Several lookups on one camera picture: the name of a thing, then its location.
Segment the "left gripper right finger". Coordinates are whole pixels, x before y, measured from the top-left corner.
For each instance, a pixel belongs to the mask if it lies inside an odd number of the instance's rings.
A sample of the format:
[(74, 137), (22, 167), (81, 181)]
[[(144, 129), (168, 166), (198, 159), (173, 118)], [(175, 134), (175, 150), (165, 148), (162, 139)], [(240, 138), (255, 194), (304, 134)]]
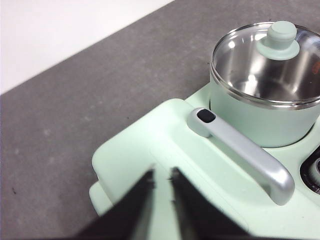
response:
[(179, 168), (172, 168), (169, 180), (183, 240), (252, 239), (247, 231), (212, 205)]

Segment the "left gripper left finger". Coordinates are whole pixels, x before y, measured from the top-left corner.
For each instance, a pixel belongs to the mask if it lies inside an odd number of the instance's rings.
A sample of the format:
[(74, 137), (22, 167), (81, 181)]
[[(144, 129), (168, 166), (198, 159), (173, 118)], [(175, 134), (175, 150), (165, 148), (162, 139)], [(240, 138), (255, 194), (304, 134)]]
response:
[(146, 240), (154, 199), (154, 169), (147, 170), (110, 210), (70, 240)]

